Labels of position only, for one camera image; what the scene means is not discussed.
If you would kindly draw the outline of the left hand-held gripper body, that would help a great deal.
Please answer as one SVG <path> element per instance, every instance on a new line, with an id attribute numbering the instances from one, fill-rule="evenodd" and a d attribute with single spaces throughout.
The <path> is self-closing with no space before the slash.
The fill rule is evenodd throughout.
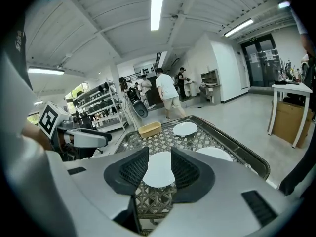
<path id="1" fill-rule="evenodd" d="M 38 125 L 63 161 L 90 158 L 112 140 L 109 133 L 81 127 L 77 117 L 52 102 L 47 102 Z"/>

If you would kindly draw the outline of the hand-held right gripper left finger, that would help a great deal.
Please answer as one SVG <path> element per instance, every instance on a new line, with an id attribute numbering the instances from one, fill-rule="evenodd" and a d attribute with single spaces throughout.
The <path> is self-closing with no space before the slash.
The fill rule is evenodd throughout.
<path id="1" fill-rule="evenodd" d="M 149 148 L 117 153 L 111 159 L 104 180 L 117 194 L 133 196 L 148 170 Z"/>

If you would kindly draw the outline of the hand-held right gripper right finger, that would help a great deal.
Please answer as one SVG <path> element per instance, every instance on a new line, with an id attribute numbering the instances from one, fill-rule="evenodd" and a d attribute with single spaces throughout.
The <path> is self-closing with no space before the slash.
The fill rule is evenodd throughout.
<path id="1" fill-rule="evenodd" d="M 215 173 L 211 166 L 190 155 L 191 151 L 171 148 L 171 171 L 176 193 L 173 203 L 195 203 L 214 186 Z"/>

